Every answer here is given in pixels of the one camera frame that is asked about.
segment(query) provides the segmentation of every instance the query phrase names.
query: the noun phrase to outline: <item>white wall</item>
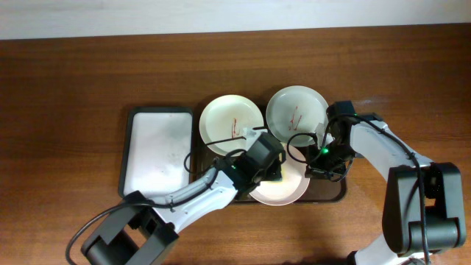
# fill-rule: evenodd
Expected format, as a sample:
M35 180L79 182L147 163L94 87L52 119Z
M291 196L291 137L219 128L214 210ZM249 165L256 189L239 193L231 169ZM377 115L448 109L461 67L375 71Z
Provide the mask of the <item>white wall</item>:
M0 39L471 21L471 0L0 0Z

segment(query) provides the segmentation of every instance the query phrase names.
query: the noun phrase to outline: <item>plate with red marking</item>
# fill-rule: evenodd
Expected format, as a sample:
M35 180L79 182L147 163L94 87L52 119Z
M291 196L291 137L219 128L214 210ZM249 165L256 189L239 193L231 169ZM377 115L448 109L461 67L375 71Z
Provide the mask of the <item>plate with red marking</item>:
M205 107L199 118L199 134L205 144L244 136L244 128L262 126L263 116L257 105L238 95L214 99ZM218 155L226 155L235 149L246 149L246 140L211 144L208 147Z
M287 143L297 133L316 133L318 139L324 136L327 126L327 102L314 89L293 85L278 91L266 108L266 123L272 134ZM292 146L308 146L314 140L306 135L293 139Z

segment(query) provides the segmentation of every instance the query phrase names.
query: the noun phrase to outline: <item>wooden table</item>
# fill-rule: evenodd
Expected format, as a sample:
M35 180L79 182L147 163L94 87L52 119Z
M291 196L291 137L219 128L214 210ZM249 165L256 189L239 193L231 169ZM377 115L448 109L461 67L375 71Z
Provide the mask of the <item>wooden table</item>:
M311 87L329 103L351 99L416 151L454 162L470 220L470 82L469 24L2 41L0 262L64 264L77 229L120 200L130 108L189 106L197 120L217 96L263 105L289 85ZM380 235L386 190L365 160L348 185L336 204L231 205L208 214L181 232L167 263L343 258ZM73 257L83 264L81 243ZM470 253L468 242L433 261L471 264Z

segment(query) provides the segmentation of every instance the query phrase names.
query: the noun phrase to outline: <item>white plate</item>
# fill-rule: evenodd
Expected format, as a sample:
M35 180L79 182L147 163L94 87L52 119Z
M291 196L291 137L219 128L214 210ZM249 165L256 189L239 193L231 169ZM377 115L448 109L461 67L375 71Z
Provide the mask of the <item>white plate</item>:
M290 147L291 154L304 160L304 155ZM254 199L266 205L282 206L299 199L309 186L309 179L304 177L305 164L296 162L288 154L286 161L281 165L281 181L262 181L260 185L250 193Z
M199 134L205 144L243 136L245 127L262 127L263 116L257 105L243 96L226 95L206 106L199 119ZM218 155L234 149L246 149L244 139L208 146Z
M266 108L266 123L273 135L283 143L297 133L316 133L322 139L327 126L327 102L311 88L293 85L278 91ZM297 136L290 145L314 144L309 136Z

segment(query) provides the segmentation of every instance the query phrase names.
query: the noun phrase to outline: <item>red writing on plate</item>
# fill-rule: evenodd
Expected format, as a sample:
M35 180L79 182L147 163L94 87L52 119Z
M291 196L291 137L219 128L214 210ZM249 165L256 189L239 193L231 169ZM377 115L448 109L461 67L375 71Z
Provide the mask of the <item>red writing on plate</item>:
M291 125L288 125L288 130L291 130L291 129L297 130L297 126L300 125L300 121L301 121L302 115L300 115L300 118L297 119L296 127L294 126L294 117L296 116L296 110L297 110L297 106L296 106L296 108L294 109L293 118L291 118L291 121L289 121L289 123L291 123Z
M232 133L233 138L236 137L236 136L239 136L241 134L241 129L237 129L237 119L236 118L234 118L233 126L231 128L231 133Z

